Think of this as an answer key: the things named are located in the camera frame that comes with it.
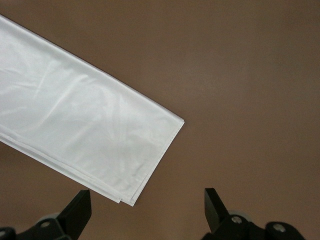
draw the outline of white fabric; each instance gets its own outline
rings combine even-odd
[[[0,141],[134,205],[184,121],[0,16]]]

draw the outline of brown surface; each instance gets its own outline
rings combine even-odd
[[[199,240],[204,188],[320,235],[320,1],[22,1],[0,13],[184,118],[136,206],[95,192],[81,240]],[[84,187],[0,144],[0,226]]]

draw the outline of folded plastic sheet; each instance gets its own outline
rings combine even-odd
[[[0,16],[0,141],[134,205],[184,121]]]

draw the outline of metal screw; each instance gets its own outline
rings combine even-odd
[[[41,228],[45,228],[45,227],[48,227],[50,225],[50,222],[49,221],[45,221],[43,223],[41,223],[40,227]]]
[[[232,222],[234,222],[235,224],[242,224],[242,219],[239,216],[233,216],[231,218]]]
[[[276,223],[275,225],[273,225],[273,228],[281,233],[284,233],[286,231],[285,227],[279,223]]]

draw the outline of screw head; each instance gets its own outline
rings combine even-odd
[[[232,222],[234,222],[235,224],[242,224],[242,219],[239,216],[233,216],[231,218]]]
[[[285,227],[279,223],[274,224],[273,228],[281,233],[284,233],[286,231]]]
[[[49,222],[49,221],[45,221],[45,222],[41,223],[40,227],[41,227],[41,228],[46,228],[46,227],[48,227],[49,225],[50,225],[50,222]]]

